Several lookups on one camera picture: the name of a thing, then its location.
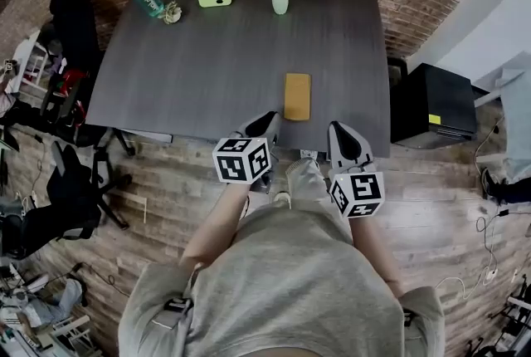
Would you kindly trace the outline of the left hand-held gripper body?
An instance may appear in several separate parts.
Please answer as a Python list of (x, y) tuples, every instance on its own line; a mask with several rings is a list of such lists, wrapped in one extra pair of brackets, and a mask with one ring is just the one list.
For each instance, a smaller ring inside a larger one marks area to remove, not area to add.
[(220, 139), (212, 151), (219, 180), (249, 185), (252, 192), (269, 193), (274, 177), (271, 150), (276, 143), (276, 134), (246, 137), (243, 133), (232, 132)]

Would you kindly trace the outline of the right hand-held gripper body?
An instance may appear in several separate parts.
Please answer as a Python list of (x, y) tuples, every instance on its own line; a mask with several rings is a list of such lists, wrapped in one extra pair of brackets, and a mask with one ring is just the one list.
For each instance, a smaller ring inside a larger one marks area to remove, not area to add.
[(331, 164), (329, 196), (342, 218), (373, 216), (385, 202), (383, 174), (372, 160)]

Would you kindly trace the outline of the person's right forearm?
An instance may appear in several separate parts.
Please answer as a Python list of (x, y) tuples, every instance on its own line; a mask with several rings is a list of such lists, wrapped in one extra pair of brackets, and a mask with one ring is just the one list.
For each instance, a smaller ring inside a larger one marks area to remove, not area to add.
[(375, 217), (350, 218), (353, 245), (367, 258), (396, 298), (405, 294), (399, 266)]

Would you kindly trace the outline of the person's left forearm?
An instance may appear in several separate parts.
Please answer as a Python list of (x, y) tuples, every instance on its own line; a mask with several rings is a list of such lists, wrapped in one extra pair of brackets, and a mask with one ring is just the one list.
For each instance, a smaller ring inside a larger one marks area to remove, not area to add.
[(179, 266), (192, 270), (212, 264), (229, 248), (250, 192), (250, 184), (229, 183), (207, 218), (192, 235)]

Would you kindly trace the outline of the person's grey trousers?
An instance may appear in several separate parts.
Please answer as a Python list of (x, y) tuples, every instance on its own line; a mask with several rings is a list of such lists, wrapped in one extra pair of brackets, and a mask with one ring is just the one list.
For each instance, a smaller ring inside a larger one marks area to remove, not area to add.
[(285, 175), (294, 208), (312, 208), (329, 200), (327, 184), (315, 159), (304, 157), (295, 161)]

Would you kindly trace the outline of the black cabinet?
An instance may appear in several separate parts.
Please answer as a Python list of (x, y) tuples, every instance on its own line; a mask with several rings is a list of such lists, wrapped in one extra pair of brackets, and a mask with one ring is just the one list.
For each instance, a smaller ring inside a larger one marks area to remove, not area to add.
[[(428, 115), (441, 124), (430, 124)], [(390, 90), (393, 144), (439, 149), (476, 139), (475, 98), (468, 78), (422, 63)]]

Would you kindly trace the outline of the person's grey shirt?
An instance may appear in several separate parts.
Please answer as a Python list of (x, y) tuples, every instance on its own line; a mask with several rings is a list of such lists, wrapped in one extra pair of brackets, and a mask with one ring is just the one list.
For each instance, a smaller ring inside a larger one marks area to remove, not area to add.
[(265, 206), (199, 269), (148, 264), (119, 323), (119, 357), (443, 357), (432, 287), (394, 296), (342, 225)]

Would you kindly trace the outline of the grey tablecloth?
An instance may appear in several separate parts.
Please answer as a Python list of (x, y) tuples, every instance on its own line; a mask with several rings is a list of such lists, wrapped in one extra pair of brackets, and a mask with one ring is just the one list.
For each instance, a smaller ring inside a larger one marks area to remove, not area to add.
[(509, 179), (531, 177), (531, 69), (503, 69), (497, 81), (504, 110)]

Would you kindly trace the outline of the black office chair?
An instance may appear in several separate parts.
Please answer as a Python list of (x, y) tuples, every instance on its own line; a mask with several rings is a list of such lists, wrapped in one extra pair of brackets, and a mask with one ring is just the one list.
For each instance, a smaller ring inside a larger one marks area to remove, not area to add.
[(99, 186), (98, 163), (102, 160), (98, 150), (93, 157), (93, 166), (83, 165), (74, 148), (67, 144), (52, 144), (56, 161), (46, 191), (50, 203), (35, 208), (24, 217), (19, 229), (18, 246), (25, 255), (30, 255), (52, 240), (89, 239), (100, 225), (104, 213), (119, 229), (126, 230), (129, 224), (117, 217), (104, 196), (112, 189), (132, 183), (132, 176), (121, 175)]

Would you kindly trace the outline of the red bag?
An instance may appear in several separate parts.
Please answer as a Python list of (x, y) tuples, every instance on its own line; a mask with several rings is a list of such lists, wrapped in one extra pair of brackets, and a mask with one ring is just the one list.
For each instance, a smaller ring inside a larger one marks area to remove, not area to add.
[(61, 78), (58, 83), (59, 92), (62, 95), (69, 95), (74, 86), (88, 76), (89, 75), (86, 71), (80, 71), (78, 69), (66, 69), (61, 74)]

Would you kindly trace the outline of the white table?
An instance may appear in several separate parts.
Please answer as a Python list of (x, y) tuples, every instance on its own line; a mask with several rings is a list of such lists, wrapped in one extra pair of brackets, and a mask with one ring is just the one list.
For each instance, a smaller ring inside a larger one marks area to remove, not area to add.
[(37, 29), (17, 46), (13, 60), (17, 62), (17, 75), (11, 81), (11, 91), (16, 93), (21, 85), (27, 85), (35, 90), (46, 93), (41, 86), (41, 78), (48, 62), (46, 48), (38, 42), (41, 31)]

